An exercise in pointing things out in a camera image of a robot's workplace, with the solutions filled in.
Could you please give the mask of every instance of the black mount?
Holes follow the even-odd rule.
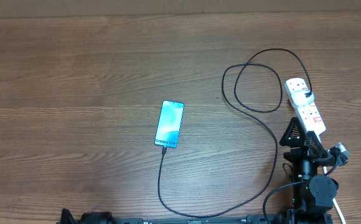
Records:
[[[326,175],[318,175],[317,168],[323,166],[342,166],[350,156],[347,148],[337,143],[324,150],[314,131],[306,131],[298,118],[291,121],[280,139],[281,146],[290,147],[284,158],[293,164],[290,179],[304,182],[293,188],[293,207],[281,210],[277,215],[268,215],[271,224],[332,224],[332,199],[339,188],[338,183]],[[268,224],[263,215],[247,215],[246,218],[208,218],[208,219],[165,219],[142,220],[141,218],[114,218],[111,212],[84,213],[75,221],[67,209],[62,210],[58,224]]]

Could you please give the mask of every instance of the wood grain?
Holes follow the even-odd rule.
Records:
[[[78,218],[177,218],[156,195],[163,100],[186,105],[179,147],[164,160],[164,201],[210,214],[252,197],[269,177],[274,142],[224,103],[220,81],[228,66],[271,47],[296,52],[311,74],[324,147],[343,141],[351,150],[332,177],[346,220],[361,223],[361,12],[0,20],[0,223],[54,223],[64,207]],[[255,62],[282,81],[304,77],[284,52]],[[225,80],[232,102],[237,72]],[[238,94],[274,108],[276,82],[249,68]],[[255,115],[280,138],[294,113],[285,97],[278,111]],[[287,183],[279,165],[287,150],[279,148],[268,190]],[[264,195],[226,216],[261,213]],[[268,210],[290,200],[275,195]]]
[[[0,0],[0,19],[359,10],[361,0]]]

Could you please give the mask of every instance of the blue phone screen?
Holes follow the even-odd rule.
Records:
[[[155,145],[176,148],[181,129],[184,104],[179,102],[162,102],[158,121]]]

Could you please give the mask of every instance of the white power strip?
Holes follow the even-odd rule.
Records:
[[[286,88],[288,98],[290,100],[290,103],[293,105],[293,107],[294,107],[294,102],[291,95],[297,91],[307,90],[307,86],[303,78],[289,79],[284,84],[284,87]],[[294,107],[294,110],[305,132],[314,131],[318,140],[321,142],[319,135],[326,130],[326,127],[324,126],[323,119],[319,114],[319,110],[317,110],[315,102],[312,102],[309,105],[303,107]],[[323,167],[323,171],[324,173],[326,173],[327,168]],[[341,209],[339,208],[337,201],[335,200],[335,198],[332,201],[334,203],[335,209],[337,209],[342,224],[346,224],[344,216],[342,215]]]

